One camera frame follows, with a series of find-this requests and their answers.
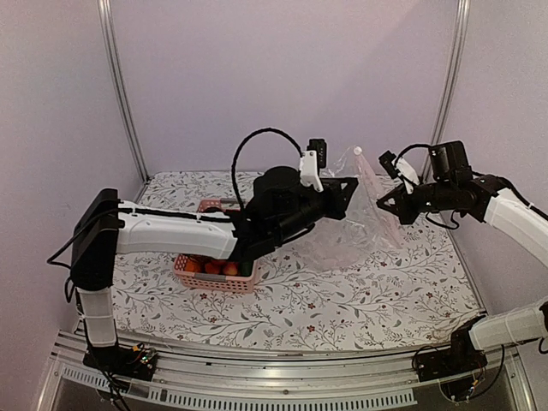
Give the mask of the clear zip top bag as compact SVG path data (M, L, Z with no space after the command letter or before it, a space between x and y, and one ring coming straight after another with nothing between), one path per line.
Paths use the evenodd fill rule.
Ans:
M330 271L358 263L377 250L403 248L397 219L377 207L384 190L361 147L348 148L325 174L353 176L358 186L343 220L323 219L295 242L292 251L298 258L315 271Z

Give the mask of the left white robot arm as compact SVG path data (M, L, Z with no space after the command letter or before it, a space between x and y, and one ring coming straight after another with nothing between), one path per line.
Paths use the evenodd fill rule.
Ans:
M117 345L110 288L116 256L183 253L232 262L255 261L310 232L322 218L342 220L357 189L355 177L320 178L288 166L253 182L253 197L237 210L186 213L139 208L115 189L102 190L74 233L70 276L83 311L86 339L110 372L127 365Z

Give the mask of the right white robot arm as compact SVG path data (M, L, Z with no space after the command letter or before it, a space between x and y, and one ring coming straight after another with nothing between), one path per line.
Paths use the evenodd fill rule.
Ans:
M420 179L403 153L423 148L432 175ZM507 178L475 171L459 140L413 144L378 159L400 184L377 205L410 225L420 215L456 212L479 222L455 236L488 315L453 334L443 366L460 373L476 351L547 338L547 216Z

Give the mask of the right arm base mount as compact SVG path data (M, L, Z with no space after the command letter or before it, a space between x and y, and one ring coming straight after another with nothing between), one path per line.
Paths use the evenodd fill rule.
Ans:
M469 336L472 326L481 319L483 316L456 328L450 334L448 348L425 346L415 352L411 365L420 382L479 370L487 365L485 354L473 346Z

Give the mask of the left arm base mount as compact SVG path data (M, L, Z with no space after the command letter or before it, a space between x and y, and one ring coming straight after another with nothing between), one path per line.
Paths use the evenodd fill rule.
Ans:
M109 347L95 347L86 342L85 366L117 376L151 381L156 371L158 351L142 342L124 348L118 342Z

